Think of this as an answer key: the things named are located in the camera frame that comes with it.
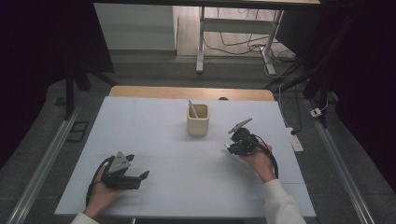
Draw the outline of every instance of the person's left hand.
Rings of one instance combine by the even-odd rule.
[[[119,194],[125,191],[124,189],[110,189],[106,187],[101,181],[104,170],[105,166],[99,170],[95,178],[90,201],[84,210],[84,214],[92,219],[97,218],[105,208],[109,207],[116,200]]]

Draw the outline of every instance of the black stand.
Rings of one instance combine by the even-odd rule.
[[[116,81],[112,80],[105,74],[100,73],[99,71],[85,63],[72,66],[70,71],[66,74],[66,115],[64,116],[64,120],[68,120],[74,110],[73,82],[76,82],[78,88],[81,91],[89,91],[91,88],[92,84],[87,77],[87,73],[91,73],[94,76],[99,77],[105,83],[109,84],[112,87],[119,85]]]
[[[319,109],[323,110],[322,115],[319,118],[320,122],[323,124],[324,128],[327,128],[326,125],[326,104],[328,103],[328,89],[329,89],[329,77],[330,77],[330,72],[327,72],[326,69],[328,68],[328,63],[330,59],[332,58],[334,52],[337,50],[339,44],[341,43],[341,40],[347,33],[347,30],[349,29],[350,25],[352,22],[356,19],[358,16],[359,11],[362,9],[362,6],[364,5],[366,0],[357,0],[350,6],[347,6],[348,12],[345,15],[345,18],[342,21],[342,24],[338,30],[338,32],[335,34],[335,37],[333,41],[331,42],[330,46],[327,48],[327,51],[323,55],[322,60],[319,62],[319,64],[308,71],[305,75],[302,77],[298,77],[295,80],[282,85],[280,87],[279,91],[285,91],[309,78],[311,78],[308,82],[308,85],[305,87],[305,90],[303,92],[304,97],[308,99],[312,99],[315,97],[315,94],[320,90],[320,101],[319,101]],[[287,75],[291,74],[292,71],[297,69],[300,65],[294,67],[291,71],[287,73]],[[276,79],[272,83],[268,84],[265,89],[268,89],[272,87],[275,83],[277,83],[280,79]]]

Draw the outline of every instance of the cup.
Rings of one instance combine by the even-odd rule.
[[[207,134],[209,127],[209,106],[208,105],[194,105],[198,118],[192,108],[187,107],[187,132],[191,135],[204,136]]]

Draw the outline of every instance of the desk leg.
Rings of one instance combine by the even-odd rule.
[[[205,28],[205,8],[200,7],[199,43],[197,53],[196,73],[204,72],[204,28]]]
[[[282,16],[283,11],[279,10],[276,13],[275,19],[273,26],[271,28],[271,33],[268,36],[267,43],[265,44],[265,49],[262,50],[262,57],[264,58],[265,61],[265,67],[267,68],[268,74],[270,76],[273,76],[276,74],[275,68],[272,64],[271,57],[270,57],[270,50],[271,50],[271,45],[274,41],[274,37],[276,34],[277,26],[279,25],[280,17]]]

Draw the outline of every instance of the white sleeve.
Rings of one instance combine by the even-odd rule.
[[[78,215],[73,219],[71,224],[99,224],[99,222],[87,217],[83,213],[78,213]]]
[[[263,186],[264,213],[268,224],[305,223],[300,208],[278,179],[268,181]]]

